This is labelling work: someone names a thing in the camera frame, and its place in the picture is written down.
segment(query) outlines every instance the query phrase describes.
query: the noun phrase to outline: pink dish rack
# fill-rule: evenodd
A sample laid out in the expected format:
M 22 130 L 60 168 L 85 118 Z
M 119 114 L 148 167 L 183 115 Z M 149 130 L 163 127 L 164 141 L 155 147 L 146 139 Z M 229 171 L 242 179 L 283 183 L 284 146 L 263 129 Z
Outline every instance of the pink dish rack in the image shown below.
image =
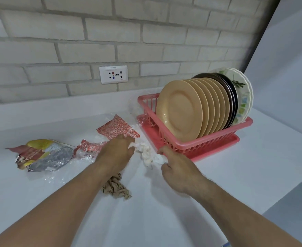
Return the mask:
M 137 116 L 142 129 L 157 149 L 167 144 L 173 150 L 186 155 L 192 161 L 198 161 L 239 142 L 240 138 L 236 136 L 235 132 L 253 123 L 253 120 L 247 117 L 245 122 L 238 125 L 183 143 L 156 116 L 158 97 L 159 93 L 138 97 L 137 101 L 144 109 L 144 114 Z

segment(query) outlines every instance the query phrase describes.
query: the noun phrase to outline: person's left arm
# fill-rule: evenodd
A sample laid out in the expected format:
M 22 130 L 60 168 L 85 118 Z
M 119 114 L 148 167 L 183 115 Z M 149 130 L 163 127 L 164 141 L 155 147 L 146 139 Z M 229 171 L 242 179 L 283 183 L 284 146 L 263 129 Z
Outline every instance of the person's left arm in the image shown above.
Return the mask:
M 128 149 L 131 142 L 132 137 L 123 135 L 109 141 L 95 163 L 1 233 L 0 247 L 70 247 L 102 185 L 134 154 L 134 147 Z

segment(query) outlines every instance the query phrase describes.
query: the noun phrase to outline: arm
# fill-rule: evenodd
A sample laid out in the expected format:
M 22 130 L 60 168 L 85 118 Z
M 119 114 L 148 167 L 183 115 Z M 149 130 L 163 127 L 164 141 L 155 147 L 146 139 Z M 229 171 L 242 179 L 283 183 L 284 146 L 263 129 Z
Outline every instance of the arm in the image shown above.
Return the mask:
M 194 163 L 165 146 L 162 175 L 171 188 L 198 201 L 212 216 L 232 247 L 302 247 L 287 232 L 204 177 Z
M 123 135 L 109 141 L 95 163 L 1 233 L 0 247 L 70 247 L 102 185 L 134 154 L 134 147 L 128 149 L 131 142 L 132 137 Z

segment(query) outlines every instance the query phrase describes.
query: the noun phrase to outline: black plate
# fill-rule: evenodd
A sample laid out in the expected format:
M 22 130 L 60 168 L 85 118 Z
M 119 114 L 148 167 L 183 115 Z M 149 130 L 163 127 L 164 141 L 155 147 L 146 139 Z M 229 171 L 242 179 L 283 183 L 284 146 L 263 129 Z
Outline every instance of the black plate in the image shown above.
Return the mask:
M 229 112 L 229 118 L 228 118 L 225 126 L 223 127 L 223 129 L 228 128 L 232 124 L 232 122 L 233 122 L 233 120 L 235 118 L 235 116 L 233 116 L 233 115 L 234 115 L 234 111 L 236 111 L 236 107 L 237 107 L 236 106 L 236 102 L 235 102 L 235 98 L 234 98 L 234 95 L 233 95 L 233 92 L 232 92 L 230 86 L 226 83 L 225 80 L 223 80 L 220 76 L 218 76 L 218 75 L 216 75 L 214 73 L 197 74 L 196 76 L 194 76 L 192 78 L 193 79 L 194 78 L 211 78 L 211 79 L 216 80 L 217 82 L 219 82 L 224 87 L 224 89 L 225 89 L 225 91 L 226 91 L 226 93 L 227 93 L 227 95 L 229 97 L 230 112 Z
M 230 127 L 232 125 L 232 123 L 234 121 L 234 118 L 236 116 L 236 113 L 238 111 L 238 106 L 239 106 L 239 104 L 238 104 L 238 94 L 236 92 L 235 86 L 233 85 L 233 83 L 231 82 L 231 80 L 227 76 L 225 76 L 224 74 L 219 74 L 219 73 L 213 73 L 213 74 L 216 74 L 219 77 L 221 77 L 229 85 L 230 89 L 232 90 L 233 97 L 235 99 L 236 106 L 235 106 L 235 110 L 233 111 L 234 112 L 234 116 L 232 117 L 232 120 L 231 120 L 230 124 L 228 125 L 228 127 Z

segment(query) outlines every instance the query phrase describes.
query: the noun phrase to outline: white outlet plate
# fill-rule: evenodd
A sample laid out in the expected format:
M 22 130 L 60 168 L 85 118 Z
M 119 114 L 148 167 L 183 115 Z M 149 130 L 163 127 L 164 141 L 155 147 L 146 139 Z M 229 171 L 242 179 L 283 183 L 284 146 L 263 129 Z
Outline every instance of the white outlet plate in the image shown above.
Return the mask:
M 99 67 L 99 75 L 102 84 L 127 82 L 128 67 L 127 66 Z

